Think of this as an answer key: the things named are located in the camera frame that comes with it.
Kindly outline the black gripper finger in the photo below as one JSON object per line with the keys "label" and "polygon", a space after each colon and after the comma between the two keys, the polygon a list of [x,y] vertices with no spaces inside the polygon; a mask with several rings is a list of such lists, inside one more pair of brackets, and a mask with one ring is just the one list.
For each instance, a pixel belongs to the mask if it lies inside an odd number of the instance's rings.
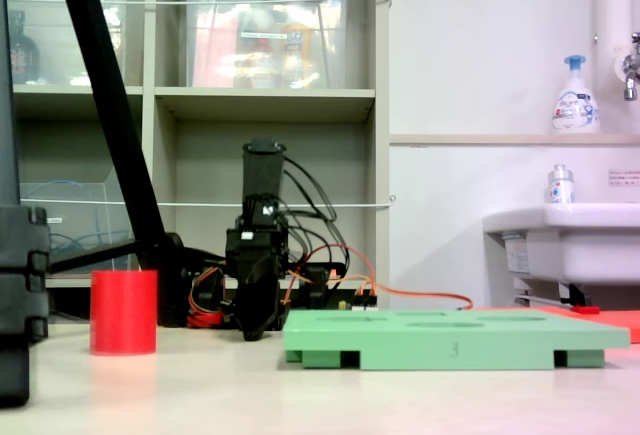
{"label": "black gripper finger", "polygon": [[265,330],[281,330],[280,262],[270,259],[265,275]]}
{"label": "black gripper finger", "polygon": [[257,267],[252,267],[238,280],[237,322],[245,341],[257,341],[264,332],[261,280],[262,274]]}

